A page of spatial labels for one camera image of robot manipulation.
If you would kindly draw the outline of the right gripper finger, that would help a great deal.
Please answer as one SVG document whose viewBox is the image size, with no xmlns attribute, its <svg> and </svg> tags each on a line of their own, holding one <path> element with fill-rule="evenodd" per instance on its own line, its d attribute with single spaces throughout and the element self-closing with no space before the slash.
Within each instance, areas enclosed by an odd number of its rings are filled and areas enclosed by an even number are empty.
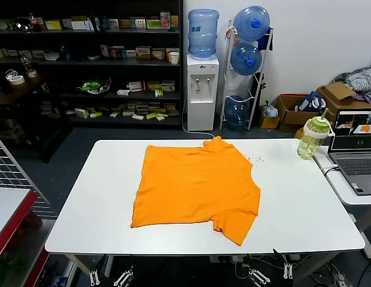
<svg viewBox="0 0 371 287">
<path fill-rule="evenodd" d="M 251 268 L 248 271 L 248 275 L 255 286 L 264 286 L 270 284 L 270 279 L 259 270 Z"/>
<path fill-rule="evenodd" d="M 284 271 L 283 278 L 285 280 L 293 279 L 293 265 L 292 265 L 292 263 L 289 263 L 287 261 L 287 257 L 285 255 L 280 254 L 276 249 L 273 249 L 273 254 L 275 255 L 278 262 L 283 264 L 283 271 Z"/>
</svg>

